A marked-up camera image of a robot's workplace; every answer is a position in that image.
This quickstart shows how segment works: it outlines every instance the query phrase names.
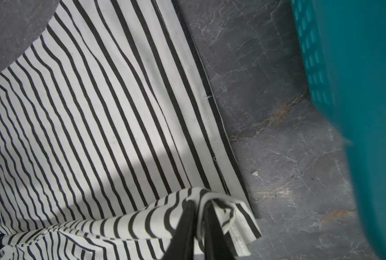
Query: black and white striped cloth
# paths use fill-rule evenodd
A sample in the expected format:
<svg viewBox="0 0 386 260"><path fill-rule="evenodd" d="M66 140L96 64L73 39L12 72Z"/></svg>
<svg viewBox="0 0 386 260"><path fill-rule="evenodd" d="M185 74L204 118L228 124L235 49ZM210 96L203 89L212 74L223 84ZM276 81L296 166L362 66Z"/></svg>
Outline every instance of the black and white striped cloth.
<svg viewBox="0 0 386 260"><path fill-rule="evenodd" d="M260 232L175 0L60 1L0 73L0 257L158 259L183 201L212 198L249 254Z"/></svg>

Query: marble floor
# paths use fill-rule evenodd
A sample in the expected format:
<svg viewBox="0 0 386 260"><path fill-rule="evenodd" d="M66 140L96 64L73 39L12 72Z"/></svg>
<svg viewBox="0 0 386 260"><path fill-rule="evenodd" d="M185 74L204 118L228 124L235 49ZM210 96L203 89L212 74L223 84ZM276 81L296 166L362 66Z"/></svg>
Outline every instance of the marble floor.
<svg viewBox="0 0 386 260"><path fill-rule="evenodd" d="M243 259L377 259L340 135L312 106L288 0L179 0L263 237ZM0 71L57 0L0 0Z"/></svg>

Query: teal laundry basket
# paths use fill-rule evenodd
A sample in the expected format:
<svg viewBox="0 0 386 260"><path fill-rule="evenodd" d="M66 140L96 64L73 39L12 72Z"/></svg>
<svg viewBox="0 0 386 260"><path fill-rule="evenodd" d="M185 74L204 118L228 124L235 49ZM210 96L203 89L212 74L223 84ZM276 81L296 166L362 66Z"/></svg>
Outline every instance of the teal laundry basket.
<svg viewBox="0 0 386 260"><path fill-rule="evenodd" d="M342 133L365 234L386 260L386 0L291 0L314 106Z"/></svg>

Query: rust stain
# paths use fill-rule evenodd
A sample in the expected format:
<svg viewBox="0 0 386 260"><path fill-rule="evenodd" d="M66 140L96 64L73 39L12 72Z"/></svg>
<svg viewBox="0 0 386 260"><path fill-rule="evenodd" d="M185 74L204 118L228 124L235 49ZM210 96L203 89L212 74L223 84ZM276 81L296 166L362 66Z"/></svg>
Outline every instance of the rust stain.
<svg viewBox="0 0 386 260"><path fill-rule="evenodd" d="M345 211L345 210L332 210L329 213L325 214L320 220L320 226L323 227L325 224L332 221L337 221L340 217L354 216L355 211Z"/></svg>
<svg viewBox="0 0 386 260"><path fill-rule="evenodd" d="M286 101L284 101L282 103L279 103L273 109L273 111L271 112L269 117L265 118L263 121L255 122L255 123L253 123L253 124L243 128L242 130L240 130L236 134L230 136L229 140L231 140L231 141L240 141L242 139L253 138L253 137L257 136L265 128L268 128L268 127L272 126L273 124L281 123L284 120L284 118L287 116L287 114L289 113L291 107L294 106L295 104L297 104L298 102L300 102L300 100L307 93L308 93L308 91L305 91L302 94L296 95L296 96L290 98L289 100L286 100ZM243 133L244 131L252 130L252 129L256 128L256 127L258 127L258 130L256 131L256 133L255 133L255 135L253 137L242 137L242 136L240 136L241 133Z"/></svg>

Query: dark gray surface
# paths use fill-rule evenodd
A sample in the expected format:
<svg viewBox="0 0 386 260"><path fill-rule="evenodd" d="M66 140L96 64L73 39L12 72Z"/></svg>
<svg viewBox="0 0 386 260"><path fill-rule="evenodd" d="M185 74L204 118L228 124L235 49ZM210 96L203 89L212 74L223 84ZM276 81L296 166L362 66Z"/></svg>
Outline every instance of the dark gray surface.
<svg viewBox="0 0 386 260"><path fill-rule="evenodd" d="M0 71L54 0L0 0ZM287 0L180 0L263 237L243 259L377 259L336 130L313 108Z"/></svg>

